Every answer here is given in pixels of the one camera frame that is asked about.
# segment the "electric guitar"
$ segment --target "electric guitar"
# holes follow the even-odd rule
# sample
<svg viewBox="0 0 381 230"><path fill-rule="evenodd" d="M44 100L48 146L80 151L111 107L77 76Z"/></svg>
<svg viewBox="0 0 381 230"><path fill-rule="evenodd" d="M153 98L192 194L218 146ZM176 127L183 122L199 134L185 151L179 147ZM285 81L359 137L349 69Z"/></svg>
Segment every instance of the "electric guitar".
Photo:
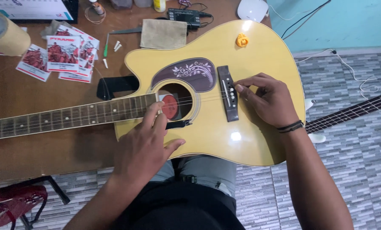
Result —
<svg viewBox="0 0 381 230"><path fill-rule="evenodd" d="M310 99L305 99L305 110L308 110L312 106L313 102ZM308 122L305 124L305 130L313 143L322 143L326 140L326 137L324 135L315 134L314 132L352 120L354 118L358 118L379 109L381 109L381 95Z"/></svg>
<svg viewBox="0 0 381 230"><path fill-rule="evenodd" d="M236 44L240 33L249 39L246 47ZM191 123L170 129L165 136L165 143L176 138L187 141L171 158L209 154L243 165L278 164L285 160L285 152L277 130L238 99L233 85L260 72L287 84L298 116L305 121L295 61L283 40L260 23L228 22L175 50L134 50L126 55L125 64L140 83L132 95L0 119L0 138L110 122L119 138L141 122L147 106L163 100L162 111L171 121Z"/></svg>

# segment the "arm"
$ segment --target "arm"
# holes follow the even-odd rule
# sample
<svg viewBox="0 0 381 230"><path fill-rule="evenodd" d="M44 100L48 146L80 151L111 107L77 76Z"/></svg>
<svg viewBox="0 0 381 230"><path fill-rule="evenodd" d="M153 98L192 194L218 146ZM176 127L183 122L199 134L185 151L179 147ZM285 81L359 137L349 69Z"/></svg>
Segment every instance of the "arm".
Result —
<svg viewBox="0 0 381 230"><path fill-rule="evenodd" d="M260 73L235 84L265 122L280 128L299 120L283 82ZM259 87L256 93L248 89L251 85ZM353 229L351 214L305 129L280 133L280 139L286 151L291 199L301 227Z"/></svg>
<svg viewBox="0 0 381 230"><path fill-rule="evenodd" d="M135 199L169 156L185 143L176 139L163 147L167 118L159 114L163 102L151 105L142 123L122 136L115 168L105 185L65 226L64 230L107 229Z"/></svg>

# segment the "black bracelet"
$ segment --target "black bracelet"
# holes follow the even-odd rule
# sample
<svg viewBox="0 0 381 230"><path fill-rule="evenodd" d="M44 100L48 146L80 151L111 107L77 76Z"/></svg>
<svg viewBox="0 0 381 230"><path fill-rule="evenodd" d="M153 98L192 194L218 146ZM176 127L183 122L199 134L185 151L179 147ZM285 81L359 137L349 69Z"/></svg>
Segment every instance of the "black bracelet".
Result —
<svg viewBox="0 0 381 230"><path fill-rule="evenodd" d="M291 127L293 127L293 126L296 126L296 125L298 125L299 123L302 123L302 121L301 120L299 120L298 122L296 122L296 123L292 123L292 124L290 124L290 125L287 125L287 126L285 126L285 127L281 127L281 128L277 128L277 130L284 130L284 129L287 129L287 128L291 128Z"/></svg>
<svg viewBox="0 0 381 230"><path fill-rule="evenodd" d="M294 130L302 128L302 127L304 127L304 123L301 122L301 123L297 124L295 127L292 127L286 131L278 131L278 132L279 133L288 133L288 132L294 131Z"/></svg>

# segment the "gray jeans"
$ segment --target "gray jeans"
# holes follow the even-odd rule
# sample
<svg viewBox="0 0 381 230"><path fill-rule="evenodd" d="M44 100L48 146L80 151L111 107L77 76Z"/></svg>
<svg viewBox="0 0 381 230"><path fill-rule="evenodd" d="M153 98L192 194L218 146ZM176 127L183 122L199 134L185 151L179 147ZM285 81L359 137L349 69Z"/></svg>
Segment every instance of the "gray jeans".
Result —
<svg viewBox="0 0 381 230"><path fill-rule="evenodd" d="M218 189L234 198L236 163L210 155L196 155L182 158L179 165L182 166L181 174L196 176L197 184ZM168 160L151 181L164 181L174 176L172 162Z"/></svg>

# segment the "guitar neck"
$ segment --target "guitar neck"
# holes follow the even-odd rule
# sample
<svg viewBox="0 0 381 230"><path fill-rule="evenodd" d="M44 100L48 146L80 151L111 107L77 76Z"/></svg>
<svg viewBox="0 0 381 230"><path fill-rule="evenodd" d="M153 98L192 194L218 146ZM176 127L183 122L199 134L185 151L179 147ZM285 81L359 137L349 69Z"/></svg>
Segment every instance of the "guitar neck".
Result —
<svg viewBox="0 0 381 230"><path fill-rule="evenodd" d="M305 124L305 130L308 134L313 133L333 125L358 118L379 109L381 109L381 96L374 97L360 104L340 110L315 121L308 122Z"/></svg>
<svg viewBox="0 0 381 230"><path fill-rule="evenodd" d="M155 93L0 119L0 139L142 118Z"/></svg>

